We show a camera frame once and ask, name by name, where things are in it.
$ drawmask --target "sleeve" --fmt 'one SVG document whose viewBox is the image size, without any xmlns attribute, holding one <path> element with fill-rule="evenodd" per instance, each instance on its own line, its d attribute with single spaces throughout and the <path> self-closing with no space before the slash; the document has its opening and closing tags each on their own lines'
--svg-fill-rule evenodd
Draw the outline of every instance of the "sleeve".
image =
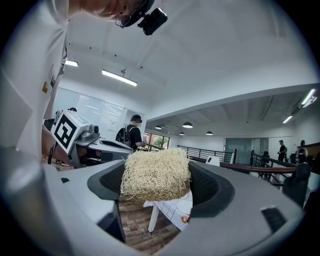
<svg viewBox="0 0 320 256">
<path fill-rule="evenodd" d="M 133 129 L 133 137 L 134 137 L 135 142 L 142 142 L 141 133 L 140 133 L 139 128 Z"/>
</svg>

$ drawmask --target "camera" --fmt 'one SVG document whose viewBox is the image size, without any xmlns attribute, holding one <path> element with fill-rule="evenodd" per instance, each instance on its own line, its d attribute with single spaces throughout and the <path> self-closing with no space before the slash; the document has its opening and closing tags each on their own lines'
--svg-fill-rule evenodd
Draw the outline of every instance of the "camera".
<svg viewBox="0 0 320 256">
<path fill-rule="evenodd" d="M 121 28 L 127 28 L 138 22 L 141 18 L 143 20 L 138 24 L 139 28 L 143 29 L 145 35 L 152 35 L 162 24 L 168 20 L 168 16 L 161 8 L 156 8 L 151 13 L 147 13 L 155 0 L 145 0 L 144 4 L 136 10 L 129 18 L 121 20 Z"/>
<path fill-rule="evenodd" d="M 161 8 L 155 9 L 153 12 L 146 14 L 143 20 L 138 24 L 147 36 L 152 35 L 163 23 L 168 20 L 168 16 Z"/>
</svg>

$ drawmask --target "indoor office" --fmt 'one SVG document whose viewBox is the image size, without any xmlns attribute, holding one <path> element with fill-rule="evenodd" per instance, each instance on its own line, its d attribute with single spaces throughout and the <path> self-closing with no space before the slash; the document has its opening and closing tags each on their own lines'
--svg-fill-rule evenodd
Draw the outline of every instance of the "indoor office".
<svg viewBox="0 0 320 256">
<path fill-rule="evenodd" d="M 82 2 L 38 2 L 1 56 L 1 196 L 25 251 L 280 250 L 320 186 L 295 21 L 271 0 Z"/>
</svg>

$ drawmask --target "white shirt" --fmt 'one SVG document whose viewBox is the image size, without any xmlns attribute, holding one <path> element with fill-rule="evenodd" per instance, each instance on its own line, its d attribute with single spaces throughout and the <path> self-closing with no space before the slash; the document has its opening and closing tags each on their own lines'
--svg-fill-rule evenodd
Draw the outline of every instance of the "white shirt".
<svg viewBox="0 0 320 256">
<path fill-rule="evenodd" d="M 63 61 L 68 8 L 68 0 L 39 1 L 12 33 L 0 61 L 0 146 L 39 160 L 42 120 L 51 118 L 44 114 Z"/>
</svg>

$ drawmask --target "straw bundle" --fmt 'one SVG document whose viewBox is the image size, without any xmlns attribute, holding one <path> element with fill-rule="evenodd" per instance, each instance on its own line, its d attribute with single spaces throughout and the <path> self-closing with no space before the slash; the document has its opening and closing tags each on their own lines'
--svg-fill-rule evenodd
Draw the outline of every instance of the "straw bundle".
<svg viewBox="0 0 320 256">
<path fill-rule="evenodd" d="M 188 163 L 181 148 L 136 151 L 125 162 L 121 194 L 137 202 L 179 199 L 190 190 Z"/>
</svg>

